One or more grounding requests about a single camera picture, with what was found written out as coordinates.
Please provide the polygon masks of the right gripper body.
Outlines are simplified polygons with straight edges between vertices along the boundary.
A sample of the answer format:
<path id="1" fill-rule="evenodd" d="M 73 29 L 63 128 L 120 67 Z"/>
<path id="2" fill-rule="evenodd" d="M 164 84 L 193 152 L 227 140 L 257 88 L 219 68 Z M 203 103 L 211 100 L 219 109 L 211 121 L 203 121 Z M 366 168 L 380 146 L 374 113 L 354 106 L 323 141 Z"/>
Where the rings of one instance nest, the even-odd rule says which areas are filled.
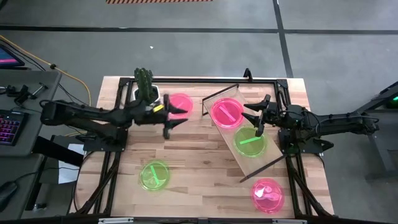
<path id="1" fill-rule="evenodd" d="M 268 107 L 265 110 L 260 111 L 261 114 L 259 117 L 261 123 L 257 125 L 256 137 L 260 137 L 263 135 L 265 124 L 276 124 L 276 121 L 279 119 L 278 103 L 271 102 L 270 95 L 266 95 L 262 101 L 268 102 Z"/>

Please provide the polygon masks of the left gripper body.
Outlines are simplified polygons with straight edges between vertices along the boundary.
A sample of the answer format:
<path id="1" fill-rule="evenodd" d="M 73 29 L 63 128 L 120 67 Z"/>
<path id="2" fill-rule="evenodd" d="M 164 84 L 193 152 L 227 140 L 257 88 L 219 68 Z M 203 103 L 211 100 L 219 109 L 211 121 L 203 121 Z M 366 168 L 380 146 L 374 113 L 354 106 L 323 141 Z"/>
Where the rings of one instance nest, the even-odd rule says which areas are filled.
<path id="1" fill-rule="evenodd" d="M 164 139 L 170 138 L 169 133 L 169 95 L 164 95 L 164 102 L 159 103 L 155 106 L 147 106 L 145 101 L 140 100 L 139 104 L 134 112 L 134 123 L 136 125 L 147 125 L 147 124 L 163 124 L 163 137 Z"/>

